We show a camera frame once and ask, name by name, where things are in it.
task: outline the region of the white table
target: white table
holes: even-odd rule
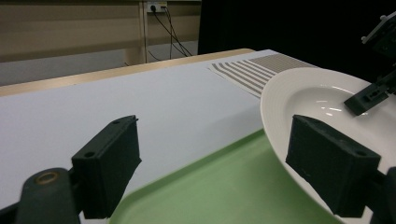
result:
[[[42,81],[39,87],[0,88],[0,208],[19,200],[30,175],[53,167],[70,169],[76,152],[110,121],[124,116],[139,119],[142,159],[125,193],[258,131],[260,100],[207,69],[210,63],[276,53],[242,52],[230,57],[218,54],[221,58],[202,62],[197,61],[210,55],[196,56],[196,62],[183,59],[187,63],[158,65],[161,68],[141,65],[131,75],[123,74],[128,70],[112,70],[85,76],[114,74],[94,81],[82,78],[76,83]]]

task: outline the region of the black cable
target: black cable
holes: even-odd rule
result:
[[[163,25],[163,23],[160,21],[160,19],[157,17],[157,13],[155,13],[155,11],[153,11],[153,13],[154,13],[154,16],[155,16],[155,18],[157,19],[157,21],[163,26],[163,28],[166,30],[166,32],[168,32],[169,35],[172,35],[172,34],[169,32],[169,30]],[[180,52],[180,53],[183,54],[184,56],[188,57],[187,54],[181,52],[181,50],[178,49],[178,48],[175,46],[175,44],[174,44],[173,46],[175,47],[175,49],[178,50],[178,52]]]
[[[151,51],[148,51],[148,53],[149,53],[155,60],[157,60],[157,61],[162,61],[161,59],[156,58],[156,57],[151,53]]]
[[[183,50],[183,52],[184,52],[184,49],[185,49],[190,54],[190,56],[192,56],[192,54],[180,43],[180,41],[178,41],[175,29],[174,29],[174,27],[172,25],[171,13],[169,12],[168,7],[164,7],[164,9],[165,9],[165,12],[166,12],[166,16],[168,17],[169,23],[171,24],[171,33],[173,32],[175,34],[175,40],[177,41],[178,45]]]
[[[162,23],[162,22],[160,21],[160,19],[157,17],[157,13],[153,11],[153,14],[154,14],[155,18],[157,19],[157,21],[158,21],[158,22],[163,26],[163,28],[166,30],[166,32],[167,32],[169,35],[171,35],[171,36],[177,41],[177,43],[179,43],[180,46],[182,46],[181,43],[178,41],[178,39],[177,39],[176,37],[174,37],[174,36],[172,35],[171,32],[169,32],[169,30],[165,27],[165,25],[163,25],[163,23]],[[174,44],[173,46],[174,46],[175,49],[177,49],[181,54],[183,54],[184,56],[188,57],[188,55],[187,55],[186,53],[182,52],[180,49],[178,49],[178,48],[175,46],[175,44]]]
[[[172,25],[171,14],[169,13],[167,7],[164,7],[163,9],[165,10],[166,17],[167,17],[168,20],[169,20],[169,24],[171,25],[171,34],[172,34],[172,33],[175,34],[175,37],[177,38],[176,32],[175,32],[175,30],[174,30],[174,28],[173,28],[173,25]],[[181,46],[180,46],[180,49],[183,51],[183,55],[187,57],[186,52],[184,51],[184,49],[183,49]]]
[[[145,13],[144,15],[143,15],[143,34],[145,34],[146,35],[146,24],[147,24],[147,13]],[[145,52],[147,52],[147,46],[148,46],[148,43],[147,43],[147,40],[146,40],[147,38],[146,37],[144,37],[143,38],[143,40],[145,41]],[[147,53],[145,53],[145,62],[147,63],[148,62],[148,55],[147,55]]]
[[[172,59],[172,46],[173,46],[173,37],[172,37],[172,31],[173,31],[173,27],[172,27],[172,21],[171,21],[171,18],[169,17],[169,15],[168,15],[168,13],[167,13],[167,10],[166,10],[166,7],[164,7],[164,10],[165,10],[165,12],[166,12],[166,16],[168,17],[168,20],[169,20],[169,24],[170,24],[170,26],[171,26],[171,46],[170,46],[170,50],[169,50],[169,59]]]

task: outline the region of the green tray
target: green tray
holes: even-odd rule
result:
[[[294,182],[261,130],[126,195],[108,223],[341,222]]]

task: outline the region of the black curtain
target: black curtain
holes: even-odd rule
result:
[[[396,1],[202,0],[198,54],[272,49],[313,65],[374,82],[395,60],[361,43],[396,11]]]

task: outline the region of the electrical outlet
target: electrical outlet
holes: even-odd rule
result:
[[[148,2],[148,12],[152,12],[151,7],[156,8],[156,12],[165,12],[164,7],[167,7],[167,2]]]

